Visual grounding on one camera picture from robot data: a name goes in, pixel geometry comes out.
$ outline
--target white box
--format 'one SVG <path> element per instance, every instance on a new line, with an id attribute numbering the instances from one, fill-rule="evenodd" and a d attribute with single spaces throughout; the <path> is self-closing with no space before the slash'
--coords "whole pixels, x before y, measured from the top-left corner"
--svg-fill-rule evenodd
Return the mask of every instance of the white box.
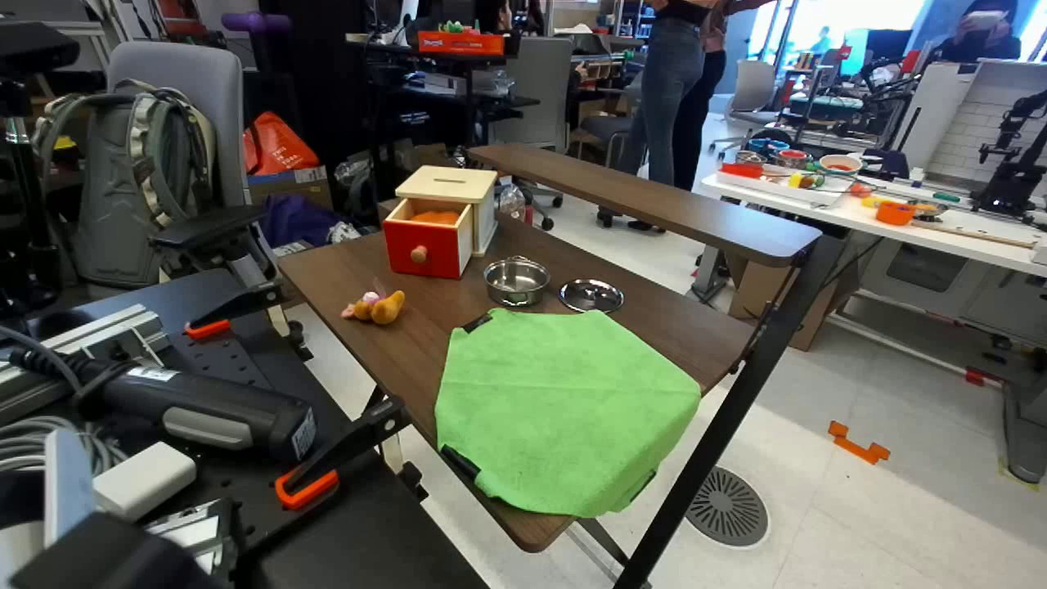
<path id="1" fill-rule="evenodd" d="M 497 231 L 493 183 L 493 169 L 418 168 L 408 180 L 396 186 L 396 195 L 472 205 L 472 254 L 485 254 Z"/>

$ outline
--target brown table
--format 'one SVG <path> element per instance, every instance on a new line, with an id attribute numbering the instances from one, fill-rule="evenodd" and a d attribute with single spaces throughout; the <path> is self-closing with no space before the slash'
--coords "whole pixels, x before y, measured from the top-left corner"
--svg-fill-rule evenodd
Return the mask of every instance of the brown table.
<path id="1" fill-rule="evenodd" d="M 626 557 L 626 549 L 618 549 L 594 520 L 584 520 L 584 530 L 626 567 L 618 585 L 641 585 L 679 527 L 701 481 L 719 461 L 744 416 L 757 404 L 765 376 L 780 364 L 791 332 L 806 319 L 841 250 L 824 247 L 817 228 L 701 199 L 559 153 L 528 147 L 474 147 L 472 156 L 497 168 L 499 174 L 548 183 L 561 192 L 636 213 L 654 226 L 667 226 L 679 235 L 758 257 L 765 265 L 806 265 L 780 315 L 773 315 L 758 332 L 521 224 L 499 224 L 492 253 L 474 257 L 462 280 L 396 276 L 386 262 L 384 235 L 291 254 L 280 265 L 304 302 L 324 319 L 339 345 L 348 345 L 376 385 L 402 404 L 428 443 L 435 443 L 435 394 L 449 353 L 449 335 L 492 309 L 481 279 L 488 257 L 536 257 L 548 268 L 553 284 L 561 284 L 565 279 L 611 280 L 626 290 L 626 309 L 611 319 L 686 369 L 704 391 L 715 385 L 726 369 L 746 360 L 746 369 L 737 376 L 722 408 L 689 453 L 636 557 Z M 358 302 L 364 290 L 391 288 L 408 295 L 398 325 L 373 327 L 339 322 L 339 309 L 348 302 Z M 565 309 L 546 295 L 536 310 L 561 315 Z M 485 503 L 524 549 L 548 545 L 572 524 L 569 517 L 524 514 L 493 502 Z"/>
<path id="2" fill-rule="evenodd" d="M 435 394 L 444 369 L 449 335 L 492 309 L 485 265 L 503 254 L 528 254 L 546 265 L 548 284 L 593 276 L 620 288 L 628 305 L 611 319 L 685 367 L 704 391 L 715 385 L 744 356 L 753 332 L 695 299 L 679 299 L 521 224 L 499 224 L 492 253 L 474 257 L 462 280 L 396 276 L 386 262 L 384 235 L 291 254 L 286 276 L 376 385 L 398 398 L 414 429 L 435 443 Z M 344 322 L 339 309 L 370 288 L 402 288 L 408 295 L 407 319 L 391 327 Z M 569 315 L 553 295 L 534 310 Z M 521 514 L 503 503 L 492 503 L 492 511 L 524 549 L 546 549 L 572 524 L 569 517 Z"/>

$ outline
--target small wooden box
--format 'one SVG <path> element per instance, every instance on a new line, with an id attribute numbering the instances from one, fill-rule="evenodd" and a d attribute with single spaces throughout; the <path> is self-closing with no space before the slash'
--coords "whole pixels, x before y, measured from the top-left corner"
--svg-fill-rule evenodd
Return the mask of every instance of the small wooden box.
<path id="1" fill-rule="evenodd" d="M 450 213 L 456 224 L 423 224 L 418 213 Z M 398 199 L 384 231 L 398 276 L 462 279 L 472 257 L 472 205 L 463 202 Z"/>
<path id="2" fill-rule="evenodd" d="M 493 169 L 418 168 L 408 180 L 396 186 L 396 195 L 418 202 L 426 199 L 472 205 L 472 254 L 485 254 L 497 231 L 493 183 Z"/>

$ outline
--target red container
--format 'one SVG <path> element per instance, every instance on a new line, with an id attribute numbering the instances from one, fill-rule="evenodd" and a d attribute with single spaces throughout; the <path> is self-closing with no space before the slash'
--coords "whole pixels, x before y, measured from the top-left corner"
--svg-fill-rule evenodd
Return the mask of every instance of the red container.
<path id="1" fill-rule="evenodd" d="M 472 257 L 472 205 L 463 202 L 398 199 L 384 231 L 398 276 L 462 279 Z"/>
<path id="2" fill-rule="evenodd" d="M 917 217 L 917 205 L 908 205 L 908 202 L 879 202 L 876 205 L 876 224 L 885 224 L 885 226 L 908 226 L 914 224 L 914 217 Z"/>
<path id="3" fill-rule="evenodd" d="M 442 32 L 442 28 L 418 28 L 418 51 L 426 55 L 479 55 L 479 60 L 499 60 L 503 37 L 492 32 Z"/>
<path id="4" fill-rule="evenodd" d="M 758 180 L 761 177 L 761 163 L 758 160 L 719 163 L 719 174 Z"/>

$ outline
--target stainless steel bowl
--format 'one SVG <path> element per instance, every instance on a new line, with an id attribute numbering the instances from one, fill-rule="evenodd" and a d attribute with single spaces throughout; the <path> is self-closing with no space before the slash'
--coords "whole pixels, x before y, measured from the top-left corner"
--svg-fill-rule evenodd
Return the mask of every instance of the stainless steel bowl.
<path id="1" fill-rule="evenodd" d="M 593 310 L 593 309 L 614 315 L 626 305 L 626 290 L 618 290 L 600 279 L 572 279 L 559 288 L 559 302 L 578 315 Z"/>
<path id="2" fill-rule="evenodd" d="M 524 257 L 524 254 L 492 262 L 485 279 L 488 279 L 492 302 L 497 302 L 503 309 L 528 309 L 548 284 L 546 268 L 536 265 L 534 257 Z"/>

